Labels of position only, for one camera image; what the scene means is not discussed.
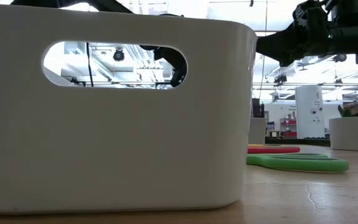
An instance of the white plastic bin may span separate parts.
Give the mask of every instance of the white plastic bin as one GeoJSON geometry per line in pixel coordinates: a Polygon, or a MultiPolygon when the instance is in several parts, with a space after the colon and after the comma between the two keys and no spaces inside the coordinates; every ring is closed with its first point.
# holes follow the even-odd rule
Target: white plastic bin
{"type": "Polygon", "coordinates": [[[251,118],[249,123],[248,144],[265,144],[266,118],[251,118]]]}
{"type": "Polygon", "coordinates": [[[358,151],[358,117],[329,120],[332,149],[358,151]]]}
{"type": "Polygon", "coordinates": [[[0,6],[0,213],[239,200],[255,44],[235,22],[0,6]],[[65,40],[171,46],[188,75],[172,90],[57,86],[42,61],[65,40]]]}

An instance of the security camera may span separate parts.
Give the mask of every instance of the security camera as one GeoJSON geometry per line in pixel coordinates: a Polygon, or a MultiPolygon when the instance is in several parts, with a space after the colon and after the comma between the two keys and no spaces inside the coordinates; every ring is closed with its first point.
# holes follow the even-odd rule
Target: security camera
{"type": "Polygon", "coordinates": [[[346,61],[347,56],[346,55],[337,55],[335,57],[333,57],[333,61],[336,62],[344,62],[346,61]]]}
{"type": "Polygon", "coordinates": [[[285,83],[285,82],[287,82],[286,75],[278,75],[274,78],[274,83],[285,83]]]}
{"type": "Polygon", "coordinates": [[[337,80],[335,80],[335,83],[337,83],[337,84],[343,84],[342,78],[338,78],[337,80]]]}
{"type": "Polygon", "coordinates": [[[116,62],[123,61],[124,58],[125,58],[123,49],[122,48],[116,48],[116,52],[114,53],[114,55],[112,57],[116,62]]]}

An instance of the white column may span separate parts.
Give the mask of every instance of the white column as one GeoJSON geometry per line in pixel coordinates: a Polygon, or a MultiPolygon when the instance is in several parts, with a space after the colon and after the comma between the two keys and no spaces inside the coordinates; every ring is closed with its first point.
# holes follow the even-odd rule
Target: white column
{"type": "Polygon", "coordinates": [[[321,86],[298,87],[295,99],[298,139],[325,137],[321,86]]]}

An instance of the laboratory room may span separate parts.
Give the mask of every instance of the laboratory room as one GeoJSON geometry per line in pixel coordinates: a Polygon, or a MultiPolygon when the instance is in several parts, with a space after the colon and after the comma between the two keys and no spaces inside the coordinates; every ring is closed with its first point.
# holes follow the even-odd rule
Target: laboratory room
{"type": "Polygon", "coordinates": [[[358,0],[0,0],[0,224],[358,224],[358,0]]]}

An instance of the wire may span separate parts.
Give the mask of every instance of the wire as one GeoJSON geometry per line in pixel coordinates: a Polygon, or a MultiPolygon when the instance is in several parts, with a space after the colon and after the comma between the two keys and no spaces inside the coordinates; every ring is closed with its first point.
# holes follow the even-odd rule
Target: wire
{"type": "Polygon", "coordinates": [[[86,56],[88,56],[88,71],[89,77],[91,78],[91,86],[93,87],[93,77],[92,77],[92,69],[91,69],[91,55],[90,55],[90,43],[86,43],[86,56]]]}
{"type": "MultiPolygon", "coordinates": [[[[266,30],[267,30],[267,0],[266,0],[266,11],[265,11],[265,34],[266,34],[266,30]]],[[[265,59],[266,59],[266,57],[264,56],[264,62],[262,64],[262,80],[260,81],[259,100],[260,100],[260,97],[262,96],[262,85],[264,83],[265,59]]]]}

